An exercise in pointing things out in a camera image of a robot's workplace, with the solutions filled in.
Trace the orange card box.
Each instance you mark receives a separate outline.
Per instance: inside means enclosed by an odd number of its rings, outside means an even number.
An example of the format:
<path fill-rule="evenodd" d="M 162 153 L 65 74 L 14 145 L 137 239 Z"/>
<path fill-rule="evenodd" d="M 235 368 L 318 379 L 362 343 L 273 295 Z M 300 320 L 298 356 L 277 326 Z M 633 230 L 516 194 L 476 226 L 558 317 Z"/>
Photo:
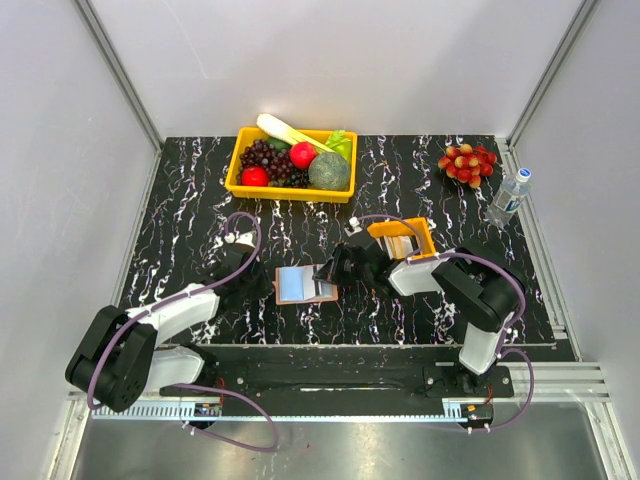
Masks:
<path fill-rule="evenodd" d="M 393 220 L 373 223 L 367 227 L 367 231 L 375 240 L 382 236 L 415 236 L 419 241 L 418 249 L 420 250 L 416 258 L 434 256 L 436 254 L 436 247 L 431 238 L 427 220 L 423 217 L 415 217 L 406 219 L 406 222 L 411 225 L 412 228 L 407 227 L 397 220 Z"/>

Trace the yellow fruit tray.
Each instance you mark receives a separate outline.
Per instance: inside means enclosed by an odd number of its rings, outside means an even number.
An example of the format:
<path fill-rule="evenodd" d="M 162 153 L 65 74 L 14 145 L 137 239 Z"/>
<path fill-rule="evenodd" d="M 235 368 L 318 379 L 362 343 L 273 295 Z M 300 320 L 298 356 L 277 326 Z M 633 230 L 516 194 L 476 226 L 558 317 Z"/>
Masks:
<path fill-rule="evenodd" d="M 232 152 L 224 186 L 237 198 L 254 198 L 269 200 L 288 200 L 304 202 L 347 203 L 355 193 L 357 175 L 357 144 L 358 136 L 355 132 L 346 131 L 345 137 L 351 141 L 350 152 L 350 180 L 349 184 L 339 191 L 319 190 L 315 188 L 284 188 L 284 187 L 256 187 L 243 186 L 237 182 L 236 176 L 240 169 L 240 154 L 255 140 L 266 139 L 267 134 L 258 127 L 243 127 L 239 130 L 235 147 Z"/>

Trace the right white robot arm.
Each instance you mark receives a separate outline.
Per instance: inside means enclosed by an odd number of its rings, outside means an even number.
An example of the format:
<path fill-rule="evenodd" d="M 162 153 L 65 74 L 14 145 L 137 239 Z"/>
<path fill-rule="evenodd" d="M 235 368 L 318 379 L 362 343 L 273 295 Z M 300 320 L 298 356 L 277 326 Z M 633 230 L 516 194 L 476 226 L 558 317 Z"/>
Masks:
<path fill-rule="evenodd" d="M 314 269 L 314 279 L 340 288 L 363 283 L 380 294 L 409 297 L 442 291 L 466 321 L 457 388 L 469 396 L 491 382 L 507 330 L 526 309 L 524 279 L 484 245 L 467 241 L 431 256 L 394 259 L 375 240 L 340 243 Z"/>

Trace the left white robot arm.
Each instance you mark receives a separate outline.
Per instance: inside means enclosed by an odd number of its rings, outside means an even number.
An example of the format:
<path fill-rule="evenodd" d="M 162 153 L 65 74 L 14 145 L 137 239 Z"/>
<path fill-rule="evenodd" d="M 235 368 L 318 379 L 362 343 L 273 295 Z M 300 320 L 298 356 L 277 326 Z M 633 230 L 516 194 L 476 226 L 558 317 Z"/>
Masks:
<path fill-rule="evenodd" d="M 123 412 L 149 391 L 184 384 L 193 394 L 213 390 L 215 358 L 184 344 L 160 346 L 194 325 L 246 306 L 253 294 L 270 294 L 260 263 L 258 236 L 229 234 L 227 254 L 200 282 L 148 306 L 101 308 L 65 370 L 65 380 L 92 395 L 91 407 Z"/>

